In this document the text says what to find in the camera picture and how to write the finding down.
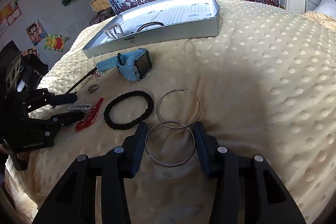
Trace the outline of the white hair claw clip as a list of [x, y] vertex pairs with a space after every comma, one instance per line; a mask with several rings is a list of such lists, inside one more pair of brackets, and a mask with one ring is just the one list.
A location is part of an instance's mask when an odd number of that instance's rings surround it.
[[118, 39], [124, 36], [123, 30], [118, 23], [109, 23], [103, 31], [111, 39]]

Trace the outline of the yellow bear wall sticker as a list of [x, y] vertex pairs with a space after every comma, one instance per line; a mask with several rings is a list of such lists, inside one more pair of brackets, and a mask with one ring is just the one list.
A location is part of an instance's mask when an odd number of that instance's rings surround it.
[[46, 36], [44, 50], [63, 52], [65, 41], [62, 35], [49, 34]]

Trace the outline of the wooden box on stand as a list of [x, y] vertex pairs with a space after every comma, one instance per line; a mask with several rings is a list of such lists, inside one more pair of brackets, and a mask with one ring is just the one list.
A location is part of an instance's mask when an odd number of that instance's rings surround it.
[[102, 10], [106, 10], [110, 7], [109, 0], [93, 0], [90, 2], [90, 6], [92, 7], [93, 11], [98, 13]]

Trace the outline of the grey cardboard tray box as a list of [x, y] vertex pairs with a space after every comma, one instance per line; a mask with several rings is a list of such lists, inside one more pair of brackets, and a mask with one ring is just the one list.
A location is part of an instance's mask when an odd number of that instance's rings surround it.
[[[103, 29], [118, 23], [124, 36], [111, 39]], [[169, 40], [218, 36], [220, 7], [215, 0], [159, 0], [124, 11], [84, 46], [87, 58]]]

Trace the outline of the cream dotted bed blanket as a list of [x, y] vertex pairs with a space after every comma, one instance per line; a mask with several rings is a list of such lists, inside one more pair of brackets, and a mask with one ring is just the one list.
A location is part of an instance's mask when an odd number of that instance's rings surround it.
[[[149, 44], [153, 69], [143, 80], [111, 69], [81, 84], [78, 100], [102, 97], [106, 106], [142, 90], [157, 105], [170, 90], [196, 92], [206, 131], [238, 155], [262, 155], [305, 221], [323, 223], [335, 209], [335, 20], [246, 1], [218, 5], [218, 36]], [[172, 168], [145, 153], [125, 188], [133, 223], [207, 223], [215, 182], [196, 153]]]

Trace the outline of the green wall ornament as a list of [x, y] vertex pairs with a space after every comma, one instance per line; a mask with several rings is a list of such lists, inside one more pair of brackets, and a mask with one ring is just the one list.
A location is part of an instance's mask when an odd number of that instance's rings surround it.
[[71, 3], [72, 0], [62, 0], [63, 6], [68, 6]]

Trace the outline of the cartoon character wall poster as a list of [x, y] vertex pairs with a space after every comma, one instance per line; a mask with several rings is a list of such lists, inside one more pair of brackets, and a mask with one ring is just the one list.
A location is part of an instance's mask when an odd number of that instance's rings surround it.
[[38, 20], [33, 21], [26, 28], [26, 32], [34, 46], [37, 46], [47, 36], [45, 29]]

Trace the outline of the silver bangle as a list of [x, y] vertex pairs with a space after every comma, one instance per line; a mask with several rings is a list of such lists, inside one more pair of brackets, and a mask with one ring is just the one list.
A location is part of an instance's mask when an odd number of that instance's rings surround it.
[[172, 129], [192, 126], [202, 113], [201, 96], [189, 89], [179, 88], [165, 92], [159, 99], [156, 115], [160, 122]]
[[195, 137], [190, 126], [179, 121], [159, 122], [145, 137], [147, 156], [161, 166], [184, 165], [192, 159], [195, 150]]

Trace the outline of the black thin stick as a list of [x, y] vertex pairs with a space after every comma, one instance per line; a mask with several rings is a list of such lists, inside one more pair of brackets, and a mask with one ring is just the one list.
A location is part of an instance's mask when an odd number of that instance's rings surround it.
[[94, 67], [91, 69], [85, 76], [83, 76], [76, 84], [74, 84], [67, 92], [64, 94], [56, 96], [55, 100], [52, 101], [52, 108], [56, 108], [59, 105], [65, 105], [68, 103], [74, 103], [77, 101], [76, 92], [71, 93], [76, 87], [78, 87], [84, 80], [86, 80], [89, 76], [93, 75], [97, 71], [97, 68]]

